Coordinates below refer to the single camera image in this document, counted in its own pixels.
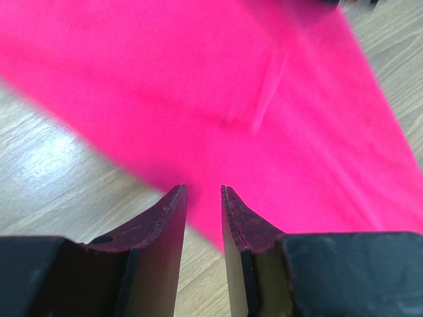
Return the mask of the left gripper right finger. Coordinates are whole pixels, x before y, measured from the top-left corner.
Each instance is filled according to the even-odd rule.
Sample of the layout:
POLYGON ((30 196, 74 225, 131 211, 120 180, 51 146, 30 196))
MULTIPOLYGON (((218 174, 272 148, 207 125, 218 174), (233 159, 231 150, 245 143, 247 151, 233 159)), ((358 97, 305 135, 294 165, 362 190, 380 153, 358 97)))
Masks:
POLYGON ((421 316, 422 236, 286 234, 221 189, 232 316, 421 316))

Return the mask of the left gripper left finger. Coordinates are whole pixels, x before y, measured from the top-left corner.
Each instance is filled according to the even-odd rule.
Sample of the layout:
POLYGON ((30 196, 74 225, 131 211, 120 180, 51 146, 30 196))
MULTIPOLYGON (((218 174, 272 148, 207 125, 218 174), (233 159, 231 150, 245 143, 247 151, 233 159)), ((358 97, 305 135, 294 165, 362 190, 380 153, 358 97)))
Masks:
POLYGON ((2 316, 172 316, 188 194, 155 205, 88 244, 1 238, 2 316))

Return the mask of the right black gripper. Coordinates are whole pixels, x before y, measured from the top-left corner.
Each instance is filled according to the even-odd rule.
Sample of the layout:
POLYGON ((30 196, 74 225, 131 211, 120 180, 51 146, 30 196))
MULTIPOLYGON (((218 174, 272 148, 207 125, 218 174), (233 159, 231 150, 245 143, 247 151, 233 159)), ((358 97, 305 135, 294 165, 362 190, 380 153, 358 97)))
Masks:
POLYGON ((323 0, 323 2, 353 7, 375 7, 379 0, 323 0))

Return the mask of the crimson t shirt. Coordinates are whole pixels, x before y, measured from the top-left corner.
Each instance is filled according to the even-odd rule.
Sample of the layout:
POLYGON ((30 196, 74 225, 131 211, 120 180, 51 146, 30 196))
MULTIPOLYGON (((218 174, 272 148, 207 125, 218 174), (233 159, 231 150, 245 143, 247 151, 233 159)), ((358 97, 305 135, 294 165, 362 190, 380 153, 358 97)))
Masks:
POLYGON ((149 185, 220 187, 288 233, 422 232, 422 173, 321 1, 2 1, 1 76, 149 185))

